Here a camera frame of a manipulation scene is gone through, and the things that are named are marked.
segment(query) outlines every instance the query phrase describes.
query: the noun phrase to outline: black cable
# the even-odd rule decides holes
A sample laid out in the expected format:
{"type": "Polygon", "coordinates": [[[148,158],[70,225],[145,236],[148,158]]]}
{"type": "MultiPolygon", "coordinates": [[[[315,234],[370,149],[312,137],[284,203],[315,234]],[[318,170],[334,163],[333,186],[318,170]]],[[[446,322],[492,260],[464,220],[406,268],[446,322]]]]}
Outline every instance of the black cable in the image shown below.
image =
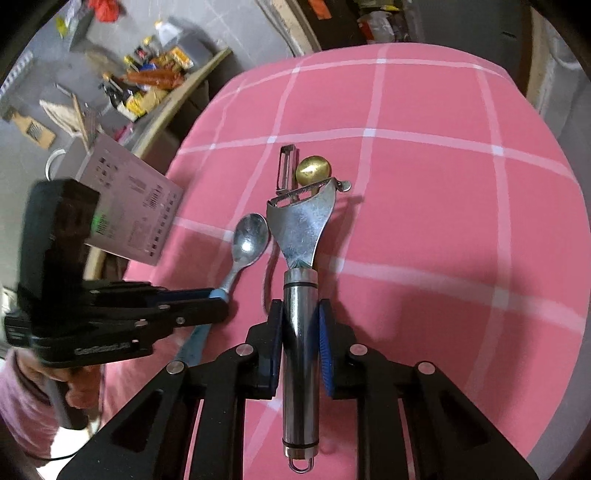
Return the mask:
{"type": "Polygon", "coordinates": [[[66,460],[67,458],[72,458],[75,454],[77,454],[79,451],[82,450],[82,447],[80,447],[74,453],[71,453],[71,454],[63,456],[63,457],[57,457],[57,458],[42,458],[42,457],[38,457],[37,455],[33,455],[32,453],[29,453],[29,452],[24,452],[24,453],[26,456],[28,456],[29,458],[32,458],[34,460],[40,460],[42,462],[55,462],[56,460],[66,460]]]}
{"type": "MultiPolygon", "coordinates": [[[[102,374],[100,376],[100,396],[101,398],[99,399],[99,405],[100,405],[100,410],[99,410],[99,416],[98,416],[98,420],[99,420],[99,426],[97,429],[100,429],[100,422],[102,420],[102,416],[103,416],[103,402],[105,400],[105,372],[104,372],[104,365],[101,368],[102,370],[102,374]]],[[[92,432],[92,435],[90,435],[90,438],[92,438],[94,435],[96,434],[96,432],[92,432]]],[[[56,458],[43,458],[43,457],[38,457],[37,455],[33,455],[32,453],[26,452],[23,450],[24,454],[26,456],[28,456],[29,458],[32,458],[34,460],[38,460],[40,462],[56,462],[57,460],[66,460],[68,458],[72,458],[75,454],[77,454],[79,451],[82,450],[82,448],[84,447],[84,445],[82,447],[80,447],[77,451],[75,451],[74,453],[71,453],[69,455],[64,455],[63,457],[56,457],[56,458]]]]}

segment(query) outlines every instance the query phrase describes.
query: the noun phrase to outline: bottle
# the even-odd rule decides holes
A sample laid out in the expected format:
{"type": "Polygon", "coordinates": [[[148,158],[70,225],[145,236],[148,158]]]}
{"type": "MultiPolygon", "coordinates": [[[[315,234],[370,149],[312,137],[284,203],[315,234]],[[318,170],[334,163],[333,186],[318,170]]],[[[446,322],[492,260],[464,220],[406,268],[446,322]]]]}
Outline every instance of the bottle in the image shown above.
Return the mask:
{"type": "Polygon", "coordinates": [[[156,27],[156,35],[158,36],[158,41],[162,45],[162,47],[166,47],[167,44],[172,42],[175,38],[177,38],[181,33],[183,33],[183,29],[173,25],[170,22],[163,22],[162,20],[158,20],[154,26],[156,27]]]}
{"type": "Polygon", "coordinates": [[[144,44],[144,48],[146,50],[148,50],[154,58],[159,57],[160,54],[162,53],[162,45],[160,44],[160,42],[156,39],[156,37],[154,35],[151,35],[149,37],[145,37],[143,44],[144,44]]]}
{"type": "Polygon", "coordinates": [[[131,70],[139,72],[141,65],[137,63],[131,55],[126,55],[123,57],[123,61],[131,70]]]}
{"type": "Polygon", "coordinates": [[[108,72],[104,72],[103,80],[121,94],[124,102],[127,102],[127,100],[134,95],[141,95],[141,90],[137,86],[122,82],[108,72]]]}
{"type": "Polygon", "coordinates": [[[185,72],[203,67],[212,53],[201,43],[195,31],[183,30],[171,22],[158,21],[155,24],[162,47],[185,72]]]}
{"type": "Polygon", "coordinates": [[[116,90],[110,83],[102,83],[101,87],[105,91],[107,97],[109,97],[109,101],[111,102],[113,108],[115,108],[115,110],[121,113],[121,115],[131,120],[132,122],[135,122],[139,118],[138,115],[131,112],[125,106],[123,96],[119,90],[116,90]]]}
{"type": "Polygon", "coordinates": [[[105,95],[109,98],[113,108],[117,109],[119,104],[123,102],[121,94],[107,83],[101,83],[100,88],[103,89],[105,95]]]}

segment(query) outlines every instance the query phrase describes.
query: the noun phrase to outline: hand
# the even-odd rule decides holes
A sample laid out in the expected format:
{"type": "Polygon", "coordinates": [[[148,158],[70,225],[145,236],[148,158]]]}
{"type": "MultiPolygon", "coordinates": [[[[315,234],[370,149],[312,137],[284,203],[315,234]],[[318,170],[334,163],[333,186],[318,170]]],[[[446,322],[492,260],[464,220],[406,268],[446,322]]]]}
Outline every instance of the hand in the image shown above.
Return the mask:
{"type": "Polygon", "coordinates": [[[99,404],[100,365],[78,368],[49,368],[41,365],[33,352],[17,349],[17,364],[23,375],[45,391],[46,378],[67,382],[66,401],[74,408],[93,408],[99,404]]]}

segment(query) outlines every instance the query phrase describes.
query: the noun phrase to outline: barcode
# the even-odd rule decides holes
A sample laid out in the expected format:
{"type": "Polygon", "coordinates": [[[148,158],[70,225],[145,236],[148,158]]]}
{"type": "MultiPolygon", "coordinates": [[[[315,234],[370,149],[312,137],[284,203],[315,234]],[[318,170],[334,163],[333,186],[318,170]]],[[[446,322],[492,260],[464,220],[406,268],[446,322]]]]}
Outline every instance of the barcode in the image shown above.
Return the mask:
{"type": "Polygon", "coordinates": [[[162,193],[162,187],[160,185],[156,185],[156,188],[152,189],[150,195],[148,196],[148,200],[146,201],[146,206],[155,209],[158,206],[158,201],[160,200],[160,194],[162,193]]]}
{"type": "Polygon", "coordinates": [[[105,235],[108,227],[109,227],[109,221],[107,220],[107,216],[103,213],[99,218],[99,222],[96,225],[95,231],[99,235],[105,235]]]}

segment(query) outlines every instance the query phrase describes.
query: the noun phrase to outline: pink sleeve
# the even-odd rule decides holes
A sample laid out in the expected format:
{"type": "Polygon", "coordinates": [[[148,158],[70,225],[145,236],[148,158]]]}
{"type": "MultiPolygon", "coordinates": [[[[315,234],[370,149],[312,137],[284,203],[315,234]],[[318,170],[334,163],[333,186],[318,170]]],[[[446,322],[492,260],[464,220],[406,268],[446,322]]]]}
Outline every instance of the pink sleeve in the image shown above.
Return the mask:
{"type": "Polygon", "coordinates": [[[57,422],[49,400],[21,373],[14,350],[0,370],[0,414],[27,453],[50,457],[57,422]]]}

